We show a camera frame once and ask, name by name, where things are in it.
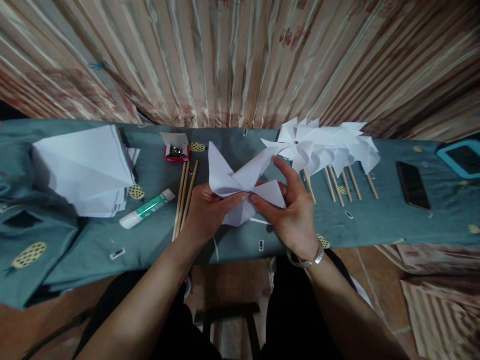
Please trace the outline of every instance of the wooden stick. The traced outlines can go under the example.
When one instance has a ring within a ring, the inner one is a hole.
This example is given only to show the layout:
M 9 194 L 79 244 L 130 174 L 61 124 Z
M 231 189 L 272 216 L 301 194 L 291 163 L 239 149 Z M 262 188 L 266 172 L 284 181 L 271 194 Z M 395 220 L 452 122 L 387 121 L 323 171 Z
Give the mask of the wooden stick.
M 199 161 L 195 163 L 195 169 L 193 170 L 193 176 L 191 177 L 190 189 L 188 190 L 188 197 L 186 198 L 185 211 L 183 212 L 183 218 L 181 219 L 180 231 L 184 228 L 185 220 L 187 220 L 187 214 L 189 213 L 190 199 L 192 198 L 192 192 L 194 191 L 195 178 L 197 177 L 197 170 L 199 169 Z
M 359 186 L 357 185 L 357 179 L 355 179 L 354 171 L 352 167 L 349 166 L 348 170 L 350 170 L 351 180 L 353 181 L 353 187 L 355 188 L 356 195 L 358 196 L 358 200 L 362 200 L 362 194 L 360 194 Z
M 328 165 L 328 167 L 330 168 L 331 179 L 333 180 L 333 184 L 335 185 L 336 193 L 338 195 L 338 198 L 340 199 L 341 207 L 344 208 L 344 200 L 342 199 L 342 194 L 340 193 L 339 185 L 337 184 L 337 179 L 335 178 L 334 169 L 332 168 L 332 165 Z
M 347 194 L 347 196 L 348 196 L 348 200 L 349 200 L 350 202 L 352 202 L 352 201 L 353 201 L 353 199 L 352 199 L 352 194 L 350 193 L 349 183 L 348 183 L 348 181 L 347 181 L 347 176 L 345 175 L 345 170 L 342 170 L 342 171 L 341 171 L 341 177 L 343 178 L 343 182 L 345 183 L 346 194 Z
M 308 184 L 308 190 L 310 191 L 310 196 L 313 199 L 313 203 L 316 204 L 317 199 L 315 199 L 314 190 L 312 189 L 312 183 L 310 182 L 310 176 L 307 174 L 306 169 L 303 169 L 303 173 L 305 174 L 305 179 L 306 179 L 306 183 Z
M 380 199 L 379 194 L 377 193 L 377 189 L 375 189 L 374 182 L 372 181 L 372 178 L 370 177 L 370 174 L 366 176 L 368 179 L 368 182 L 370 183 L 371 190 L 373 191 L 373 195 L 375 195 L 375 199 Z
M 189 184 L 189 170 L 190 170 L 190 161 L 186 163 L 186 172 L 185 172 L 185 182 L 183 183 L 183 189 L 181 191 L 181 204 L 180 204 L 180 215 L 178 218 L 178 224 L 176 226 L 176 236 L 178 238 L 180 235 L 180 225 L 182 225 L 182 215 L 184 213 L 184 204 L 187 194 L 187 186 Z
M 337 198 L 335 197 L 334 188 L 332 187 L 332 181 L 330 180 L 329 170 L 327 168 L 325 168 L 325 172 L 326 172 L 326 179 L 328 180 L 328 187 L 330 188 L 331 198 L 332 198 L 333 202 L 336 203 Z
M 182 202 L 182 190 L 184 189 L 184 179 L 185 179 L 185 169 L 187 168 L 187 163 L 183 163 L 183 171 L 181 172 L 180 180 L 180 190 L 178 190 L 178 197 L 176 203 L 176 215 L 175 215 L 175 225 L 173 226 L 173 237 L 171 242 L 173 243 L 177 238 L 177 226 L 179 224 L 179 214 L 180 214 L 180 204 Z

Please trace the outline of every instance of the green fabric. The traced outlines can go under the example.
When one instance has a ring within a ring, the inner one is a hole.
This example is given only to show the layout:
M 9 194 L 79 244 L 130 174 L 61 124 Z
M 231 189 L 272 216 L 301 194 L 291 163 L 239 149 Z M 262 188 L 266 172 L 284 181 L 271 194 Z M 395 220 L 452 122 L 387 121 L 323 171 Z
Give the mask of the green fabric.
M 2 154 L 8 154 L 0 160 L 0 201 L 17 199 L 26 202 L 30 199 L 28 211 L 43 220 L 42 223 L 35 224 L 39 230 L 33 227 L 20 231 L 5 226 L 6 218 L 0 218 L 3 223 L 0 263 L 7 270 L 26 247 L 38 241 L 48 242 L 47 252 L 38 261 L 9 277 L 1 278 L 0 302 L 22 308 L 40 284 L 43 284 L 43 290 L 50 293 L 61 292 L 114 274 L 148 268 L 171 243 L 176 200 L 133 229 L 125 230 L 120 226 L 119 220 L 142 205 L 141 201 L 129 197 L 126 210 L 119 212 L 115 218 L 80 218 L 80 231 L 73 242 L 77 220 L 71 215 L 71 209 L 57 199 L 32 190 L 34 174 L 28 155 L 31 143 L 46 137 L 105 125 L 105 122 L 83 120 L 12 120 L 0 125 L 0 150 L 3 150 Z M 179 129 L 131 124 L 117 126 L 127 147 L 141 149 L 135 169 L 137 183 L 145 191 L 147 201 L 167 188 L 178 192 L 182 175 L 181 163 L 167 163 L 164 159 L 164 144 L 159 132 L 185 133 L 191 144 L 202 143 L 208 146 L 209 141 L 212 141 L 234 170 L 241 168 L 264 149 L 261 138 L 275 141 L 278 136 L 278 130 L 249 130 L 247 136 L 244 136 L 244 131 L 237 128 Z M 325 237 L 333 248 L 391 244 L 400 239 L 404 239 L 404 244 L 479 246 L 480 234 L 469 230 L 469 225 L 480 227 L 479 187 L 472 183 L 461 185 L 463 179 L 436 156 L 440 143 L 376 140 L 375 145 L 382 158 L 373 170 L 379 200 L 374 198 L 367 178 L 357 163 L 353 165 L 353 170 L 363 200 L 359 201 L 355 195 L 347 172 L 353 202 L 349 202 L 344 195 L 345 207 L 341 207 L 338 200 L 332 201 L 324 171 L 311 178 L 317 199 L 315 226 L 318 234 Z M 415 146 L 420 147 L 422 152 L 414 151 Z M 199 185 L 208 182 L 208 152 L 192 152 L 193 165 L 196 160 L 199 160 L 196 179 L 196 184 Z M 431 215 L 428 211 L 405 203 L 397 175 L 397 161 L 420 169 L 432 206 Z M 267 169 L 262 179 L 285 182 L 273 165 Z M 49 199 L 52 206 L 47 208 L 48 203 L 40 197 Z M 350 220 L 345 211 L 349 211 L 354 219 Z M 261 215 L 255 217 L 264 220 Z M 272 227 L 253 221 L 247 221 L 238 228 L 222 226 L 215 239 L 220 263 L 285 253 L 285 248 Z M 259 251 L 260 240 L 264 241 L 263 252 Z M 125 248 L 126 254 L 110 260 L 109 255 L 122 248 Z M 201 252 L 196 263 L 217 263 L 212 241 Z
M 29 301 L 78 232 L 77 215 L 65 201 L 33 190 L 30 147 L 0 139 L 0 303 L 14 308 Z M 45 243 L 45 252 L 26 267 L 14 267 L 15 258 L 36 243 Z

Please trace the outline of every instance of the bangle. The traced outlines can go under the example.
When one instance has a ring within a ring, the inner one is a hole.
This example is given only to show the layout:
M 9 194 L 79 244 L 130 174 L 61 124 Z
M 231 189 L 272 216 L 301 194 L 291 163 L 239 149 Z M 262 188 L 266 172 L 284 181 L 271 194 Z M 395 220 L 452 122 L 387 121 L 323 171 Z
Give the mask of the bangle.
M 318 252 L 316 253 L 315 260 L 313 260 L 315 262 L 315 264 L 317 264 L 317 265 L 320 264 L 320 262 L 322 261 L 322 259 L 324 257 L 324 254 L 325 254 L 324 245 L 322 244 L 322 242 L 320 240 L 318 242 L 320 243 L 320 248 L 318 249 Z M 292 265 L 296 266 L 297 268 L 307 269 L 307 268 L 313 266 L 311 261 L 301 261 L 301 262 L 293 261 L 292 260 L 292 250 L 290 250 L 289 248 L 286 249 L 286 256 L 288 258 L 288 261 L 290 261 L 292 263 Z

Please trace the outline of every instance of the white paper pinwheel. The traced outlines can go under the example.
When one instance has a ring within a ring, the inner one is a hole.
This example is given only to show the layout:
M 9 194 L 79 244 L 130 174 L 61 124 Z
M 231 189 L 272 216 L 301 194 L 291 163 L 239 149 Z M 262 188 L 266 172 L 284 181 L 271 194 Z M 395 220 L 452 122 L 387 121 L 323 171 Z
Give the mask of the white paper pinwheel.
M 368 174 L 379 163 L 380 156 L 373 140 L 361 136 L 365 122 L 344 122 L 341 126 L 319 127 L 320 119 L 307 124 L 298 118 L 282 125 L 278 142 L 262 139 L 267 148 L 281 147 L 280 156 L 292 161 L 292 168 L 305 169 L 309 176 L 331 165 L 339 178 L 345 167 L 360 161 Z
M 315 132 L 319 128 L 320 118 L 307 124 L 307 119 L 298 123 L 298 117 L 282 125 L 278 142 L 262 139 L 267 148 L 281 147 L 280 156 L 292 161 L 291 167 L 300 172 L 310 162 L 310 157 L 317 144 Z
M 255 193 L 269 203 L 285 209 L 282 191 L 278 181 L 266 182 L 256 186 L 260 177 L 272 162 L 272 158 L 281 151 L 281 147 L 270 147 L 262 151 L 248 164 L 234 172 L 225 161 L 222 154 L 210 142 L 208 148 L 208 163 L 210 168 L 210 188 L 221 198 L 227 198 L 239 192 Z M 230 211 L 223 220 L 224 225 L 238 227 L 257 213 L 257 209 L 247 201 Z

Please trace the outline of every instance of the smartphone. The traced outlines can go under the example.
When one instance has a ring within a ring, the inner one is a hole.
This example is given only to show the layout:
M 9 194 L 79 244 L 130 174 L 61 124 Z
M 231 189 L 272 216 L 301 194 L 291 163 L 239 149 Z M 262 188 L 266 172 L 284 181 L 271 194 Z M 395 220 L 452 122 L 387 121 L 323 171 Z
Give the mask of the smartphone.
M 396 168 L 406 203 L 416 208 L 431 210 L 419 168 L 404 162 L 397 162 Z

